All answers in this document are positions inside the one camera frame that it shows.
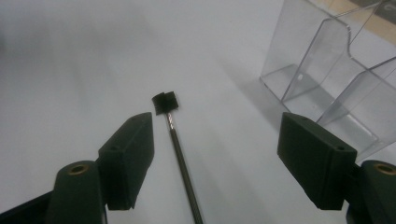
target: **clear plastic container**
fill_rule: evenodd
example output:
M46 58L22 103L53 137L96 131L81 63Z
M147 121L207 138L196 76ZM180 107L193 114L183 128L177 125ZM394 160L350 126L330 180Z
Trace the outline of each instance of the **clear plastic container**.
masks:
M337 9L341 1L347 1L347 7ZM290 112L322 124L356 148L359 159L396 140L396 120L390 117L396 114L396 102L387 98L396 97L388 81L396 77L391 71L395 60L390 60L396 48L374 35L371 24L381 4L285 0L261 76ZM378 88L387 93L380 94ZM353 119L340 120L343 116ZM376 116L387 119L374 125Z

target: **black rubber cap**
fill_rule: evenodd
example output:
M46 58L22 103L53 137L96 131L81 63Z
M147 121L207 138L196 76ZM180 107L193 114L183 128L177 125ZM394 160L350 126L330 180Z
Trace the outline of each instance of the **black rubber cap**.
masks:
M152 98L155 106L155 113L160 115L162 113L169 113L178 108L177 99L173 91L168 93L161 92Z

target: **transparent plastic box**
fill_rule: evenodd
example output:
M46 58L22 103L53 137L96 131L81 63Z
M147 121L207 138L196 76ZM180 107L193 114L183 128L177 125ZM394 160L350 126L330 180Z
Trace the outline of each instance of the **transparent plastic box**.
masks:
M290 112L352 145L358 160L396 141L396 48L374 29L382 4L285 0L261 76Z

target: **acrylic holder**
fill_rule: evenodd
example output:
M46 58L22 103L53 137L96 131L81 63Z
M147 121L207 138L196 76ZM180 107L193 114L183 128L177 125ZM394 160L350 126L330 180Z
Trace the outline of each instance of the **acrylic holder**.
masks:
M284 1L261 81L361 160L396 141L396 48L367 29L382 3L342 11L336 1L347 0Z

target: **white surface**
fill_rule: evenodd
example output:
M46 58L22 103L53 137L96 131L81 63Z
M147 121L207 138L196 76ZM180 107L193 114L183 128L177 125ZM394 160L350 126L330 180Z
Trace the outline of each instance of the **white surface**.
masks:
M129 117L175 91L205 223L345 223L276 155L282 108L259 82L278 0L0 2L0 211L95 160ZM193 223L165 117L136 209L115 223Z

